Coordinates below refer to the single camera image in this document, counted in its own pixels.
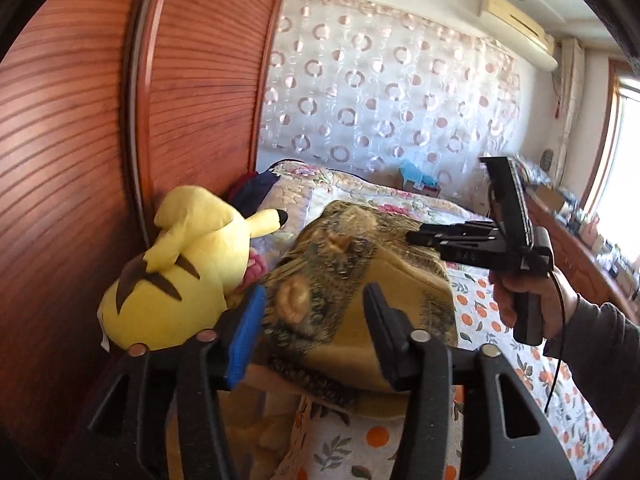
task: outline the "bed sheet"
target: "bed sheet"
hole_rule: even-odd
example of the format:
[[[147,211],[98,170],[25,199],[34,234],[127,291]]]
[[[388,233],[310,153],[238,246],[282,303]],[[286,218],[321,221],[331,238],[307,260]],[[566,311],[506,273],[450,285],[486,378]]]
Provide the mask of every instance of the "bed sheet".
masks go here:
[[[279,232],[252,240],[269,268],[293,245],[298,233],[318,218],[333,200],[369,205],[421,222],[451,224],[482,219],[447,200],[425,197],[370,184],[340,171],[285,161],[271,171],[280,180],[260,208],[281,208],[289,221]],[[447,264],[460,348],[475,349],[491,342],[500,347],[518,377],[543,409],[558,361],[542,355],[542,346],[514,341],[500,321],[487,271]],[[464,412],[463,393],[457,389],[451,413],[447,480],[458,477]],[[566,364],[552,398],[548,421],[570,460],[578,480],[587,478],[604,459],[612,440],[575,386]],[[402,420],[373,420],[331,412],[303,399],[293,428],[291,447],[273,480],[332,480],[388,478],[402,431]]]

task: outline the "black ear tip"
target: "black ear tip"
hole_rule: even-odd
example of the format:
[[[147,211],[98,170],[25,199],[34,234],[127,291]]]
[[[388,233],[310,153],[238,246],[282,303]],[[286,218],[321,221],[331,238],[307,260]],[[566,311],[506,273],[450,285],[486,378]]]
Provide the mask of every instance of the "black ear tip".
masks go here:
[[[286,211],[283,211],[282,209],[276,209],[276,211],[278,212],[278,220],[280,221],[280,227],[282,227],[284,224],[287,223],[287,220],[289,219],[289,215],[287,214]]]

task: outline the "dark gray sleeve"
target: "dark gray sleeve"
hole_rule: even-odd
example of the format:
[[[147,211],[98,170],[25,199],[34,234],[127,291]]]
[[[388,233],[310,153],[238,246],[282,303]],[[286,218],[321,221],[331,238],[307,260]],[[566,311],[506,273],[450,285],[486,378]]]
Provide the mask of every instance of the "dark gray sleeve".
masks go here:
[[[558,358],[559,339],[544,355]],[[562,360],[576,386],[614,440],[640,404],[640,330],[615,306],[596,306],[578,297],[566,326]]]

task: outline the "pikachu plush toy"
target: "pikachu plush toy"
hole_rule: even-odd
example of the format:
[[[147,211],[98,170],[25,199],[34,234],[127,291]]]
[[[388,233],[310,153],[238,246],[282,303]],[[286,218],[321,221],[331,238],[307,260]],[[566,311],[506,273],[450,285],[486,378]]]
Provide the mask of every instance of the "pikachu plush toy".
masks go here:
[[[123,349],[144,343],[158,350],[213,327],[226,310],[225,295],[242,282],[250,238],[286,221],[277,209],[245,219],[202,187],[175,188],[156,213],[158,239],[102,298],[98,320],[105,334]]]

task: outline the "hand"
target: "hand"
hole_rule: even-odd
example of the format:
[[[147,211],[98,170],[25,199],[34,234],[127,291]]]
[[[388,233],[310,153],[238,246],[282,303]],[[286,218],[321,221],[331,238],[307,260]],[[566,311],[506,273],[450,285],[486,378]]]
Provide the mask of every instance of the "hand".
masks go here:
[[[578,306],[578,294],[572,289],[564,274],[557,267],[554,268],[554,274],[558,279],[564,299],[564,318],[569,323]],[[532,292],[540,295],[543,319],[542,335],[547,339],[553,339],[560,335],[562,330],[562,309],[560,308],[558,291],[551,277],[513,276],[491,271],[489,272],[489,283],[494,284],[494,300],[500,310],[500,319],[506,326],[513,328],[518,318],[513,309],[513,293]]]

